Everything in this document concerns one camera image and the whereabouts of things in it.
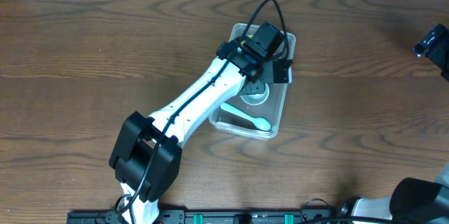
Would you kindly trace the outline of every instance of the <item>white spoon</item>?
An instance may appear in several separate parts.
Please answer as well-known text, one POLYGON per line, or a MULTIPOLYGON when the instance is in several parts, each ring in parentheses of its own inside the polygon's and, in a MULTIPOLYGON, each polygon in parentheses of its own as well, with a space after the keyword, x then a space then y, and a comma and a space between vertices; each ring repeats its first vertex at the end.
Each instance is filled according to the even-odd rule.
POLYGON ((268 131, 272 128, 272 125, 266 119, 261 117, 259 118, 251 117, 228 103, 221 104, 220 108, 226 112, 230 112, 234 115, 237 115, 239 117, 247 119, 248 121, 251 121, 254 124, 254 126, 260 130, 268 131))

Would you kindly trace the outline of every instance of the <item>wood grain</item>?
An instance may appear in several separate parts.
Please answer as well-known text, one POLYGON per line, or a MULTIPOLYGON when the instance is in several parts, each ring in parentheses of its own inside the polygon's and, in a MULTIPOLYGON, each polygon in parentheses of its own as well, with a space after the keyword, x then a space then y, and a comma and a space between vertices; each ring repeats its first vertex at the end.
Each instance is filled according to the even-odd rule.
MULTIPOLYGON (((295 208, 383 197, 449 160, 448 83, 410 49, 449 0, 279 0, 294 82, 268 142, 203 123, 164 204, 295 208)), ((64 223, 121 194, 107 160, 123 120, 209 66, 261 0, 0 0, 0 222, 64 223)), ((279 24, 273 6, 258 22, 279 24)))

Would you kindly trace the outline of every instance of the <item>green connector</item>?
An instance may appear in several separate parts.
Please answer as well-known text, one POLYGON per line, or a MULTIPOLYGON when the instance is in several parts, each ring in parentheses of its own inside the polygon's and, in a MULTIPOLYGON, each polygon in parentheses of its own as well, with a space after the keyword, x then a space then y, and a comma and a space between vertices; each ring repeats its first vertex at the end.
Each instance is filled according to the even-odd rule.
POLYGON ((293 221, 295 220, 295 217, 293 214, 286 214, 284 216, 284 224, 293 224, 293 221))
POLYGON ((203 215, 202 214, 194 214, 194 224, 203 224, 203 215))

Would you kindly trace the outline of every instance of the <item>white robotic arm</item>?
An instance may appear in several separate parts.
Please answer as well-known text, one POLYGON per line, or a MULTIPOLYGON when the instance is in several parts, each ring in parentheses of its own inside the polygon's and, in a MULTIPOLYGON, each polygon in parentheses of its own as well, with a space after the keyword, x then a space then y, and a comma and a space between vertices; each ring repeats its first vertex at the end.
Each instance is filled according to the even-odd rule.
MULTIPOLYGON (((183 94, 176 98, 173 102, 151 113, 149 116, 154 119, 153 125, 160 131, 163 130, 170 116, 188 99, 190 99, 199 89, 212 80, 224 65, 226 59, 216 58, 212 61, 210 67, 194 84, 192 84, 183 94)), ((215 81, 213 85, 207 88, 203 93, 196 97, 180 115, 176 117, 175 123, 167 130, 167 136, 176 136, 179 140, 177 145, 184 147, 190 135, 198 128, 198 126, 208 117, 208 115, 221 103, 227 99, 237 95, 245 84, 246 77, 239 74, 239 68, 231 63, 226 66, 223 73, 215 81)), ((133 195, 134 190, 122 183, 123 193, 133 195)), ((138 223, 153 223, 159 215, 157 207, 158 200, 155 202, 142 202, 139 199, 132 205, 134 221, 138 223)), ((123 214, 128 223, 131 222, 129 211, 123 214)))
POLYGON ((237 95, 246 80, 257 81, 268 60, 281 61, 267 64, 267 72, 285 74, 291 60, 274 57, 283 41, 286 37, 281 31, 265 22, 252 37, 243 35, 225 42, 206 72, 173 102, 147 118, 135 112, 125 120, 109 159, 125 193, 121 199, 126 206, 118 210, 118 202, 118 214, 129 223, 131 219, 147 223, 157 217, 157 199, 175 180, 182 148, 198 126, 224 101, 237 95), (154 149, 145 143, 148 140, 156 142, 154 149), (130 218, 130 207, 134 218, 130 218))

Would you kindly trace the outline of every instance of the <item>table surface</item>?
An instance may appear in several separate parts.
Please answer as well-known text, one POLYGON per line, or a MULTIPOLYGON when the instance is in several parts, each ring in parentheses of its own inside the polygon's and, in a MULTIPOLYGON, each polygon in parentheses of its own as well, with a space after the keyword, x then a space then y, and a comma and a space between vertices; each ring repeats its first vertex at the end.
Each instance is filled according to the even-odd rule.
MULTIPOLYGON (((261 0, 0 0, 0 222, 64 223, 121 194, 123 120, 181 94, 261 0)), ((161 198, 190 209, 385 197, 449 160, 449 83, 410 50, 449 0, 279 0, 297 37, 279 134, 204 122, 161 198)), ((257 23, 279 25, 275 8, 257 23)))

